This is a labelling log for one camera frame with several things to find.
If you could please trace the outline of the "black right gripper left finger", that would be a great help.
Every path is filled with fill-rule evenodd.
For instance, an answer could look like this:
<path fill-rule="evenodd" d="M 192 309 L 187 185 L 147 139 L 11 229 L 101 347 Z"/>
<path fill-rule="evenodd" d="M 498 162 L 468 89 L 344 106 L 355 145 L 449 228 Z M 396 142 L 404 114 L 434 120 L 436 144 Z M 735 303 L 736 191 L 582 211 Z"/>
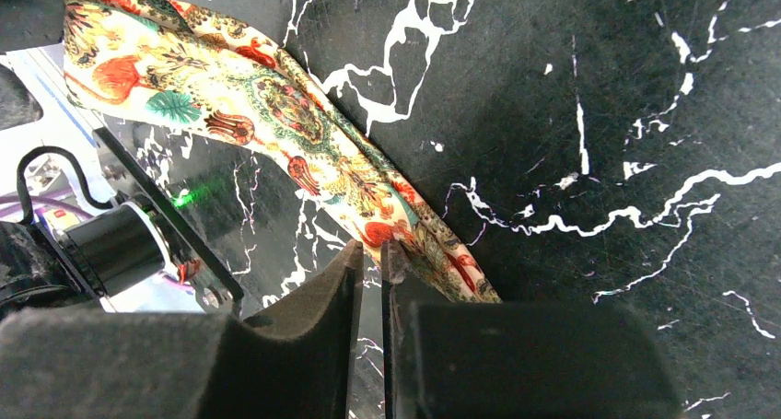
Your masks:
<path fill-rule="evenodd" d="M 345 418 L 364 252 L 230 314 L 32 309 L 1 325 L 5 418 Z"/>

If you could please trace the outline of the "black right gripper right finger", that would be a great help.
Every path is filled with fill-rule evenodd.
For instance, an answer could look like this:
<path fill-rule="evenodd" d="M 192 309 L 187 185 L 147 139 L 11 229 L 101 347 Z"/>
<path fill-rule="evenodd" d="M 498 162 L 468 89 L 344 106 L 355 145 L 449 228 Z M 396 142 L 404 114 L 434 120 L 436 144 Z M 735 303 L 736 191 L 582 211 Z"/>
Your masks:
<path fill-rule="evenodd" d="M 580 303 L 454 303 L 381 249 L 389 418 L 679 418 L 649 329 Z"/>

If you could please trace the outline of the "cream flamingo paisley tie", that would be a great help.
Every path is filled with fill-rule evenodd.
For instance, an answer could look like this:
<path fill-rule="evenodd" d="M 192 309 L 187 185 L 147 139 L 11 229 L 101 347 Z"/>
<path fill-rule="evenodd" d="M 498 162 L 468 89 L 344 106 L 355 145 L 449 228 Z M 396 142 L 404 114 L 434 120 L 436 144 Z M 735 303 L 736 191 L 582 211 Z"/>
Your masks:
<path fill-rule="evenodd" d="M 465 244 L 282 47 L 178 0 L 64 0 L 64 81 L 79 107 L 270 158 L 367 253 L 401 243 L 452 301 L 499 295 Z"/>

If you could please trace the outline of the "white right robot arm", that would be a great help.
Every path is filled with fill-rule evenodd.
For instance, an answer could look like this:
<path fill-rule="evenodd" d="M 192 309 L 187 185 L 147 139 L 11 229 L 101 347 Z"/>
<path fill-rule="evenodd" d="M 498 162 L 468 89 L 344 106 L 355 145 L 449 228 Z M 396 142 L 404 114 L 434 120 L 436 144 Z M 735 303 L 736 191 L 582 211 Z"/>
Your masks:
<path fill-rule="evenodd" d="M 106 313 L 100 299 L 171 264 L 136 204 L 54 237 L 1 226 L 5 418 L 345 418 L 364 245 L 257 314 Z M 450 303 L 413 252 L 380 249 L 389 418 L 678 418 L 681 398 L 647 330 L 616 308 Z"/>

